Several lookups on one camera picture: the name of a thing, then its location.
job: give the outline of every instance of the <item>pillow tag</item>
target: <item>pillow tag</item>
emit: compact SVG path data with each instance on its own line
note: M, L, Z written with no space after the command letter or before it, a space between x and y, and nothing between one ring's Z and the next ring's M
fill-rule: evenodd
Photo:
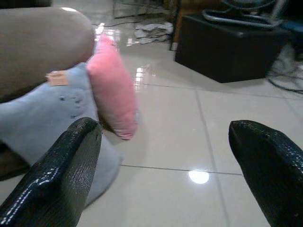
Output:
M53 71L46 75L46 78L51 86L66 86L69 85L65 71Z

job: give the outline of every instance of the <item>white tile floor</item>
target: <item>white tile floor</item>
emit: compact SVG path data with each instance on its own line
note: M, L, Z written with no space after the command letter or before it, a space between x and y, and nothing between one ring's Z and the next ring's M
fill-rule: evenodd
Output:
M134 44L132 28L104 32L115 34L134 79L139 129L131 141L105 132L125 159L78 226L268 227L232 155L228 125L261 122L303 148L302 97L264 79L220 84L174 62L168 44ZM5 182L1 201L19 179Z

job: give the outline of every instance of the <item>pink pillow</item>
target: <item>pink pillow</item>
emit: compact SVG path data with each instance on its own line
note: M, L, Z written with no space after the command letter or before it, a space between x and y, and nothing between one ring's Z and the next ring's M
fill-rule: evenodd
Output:
M130 140L138 127L134 85L109 37L100 37L87 69L99 115L119 137Z

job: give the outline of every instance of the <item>fan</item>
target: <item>fan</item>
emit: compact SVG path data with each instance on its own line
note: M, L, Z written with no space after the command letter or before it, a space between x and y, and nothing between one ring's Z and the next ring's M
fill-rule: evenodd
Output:
M272 29L281 21L272 22L267 17L251 15L252 11L273 5L276 0L223 0L230 8L226 11L205 9L202 14L205 19L217 22Z

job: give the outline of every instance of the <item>black ottoman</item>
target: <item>black ottoman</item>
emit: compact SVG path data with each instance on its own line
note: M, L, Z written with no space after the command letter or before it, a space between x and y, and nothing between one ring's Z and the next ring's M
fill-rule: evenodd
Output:
M188 15L175 61L221 83L264 78L288 37L281 28L216 24Z

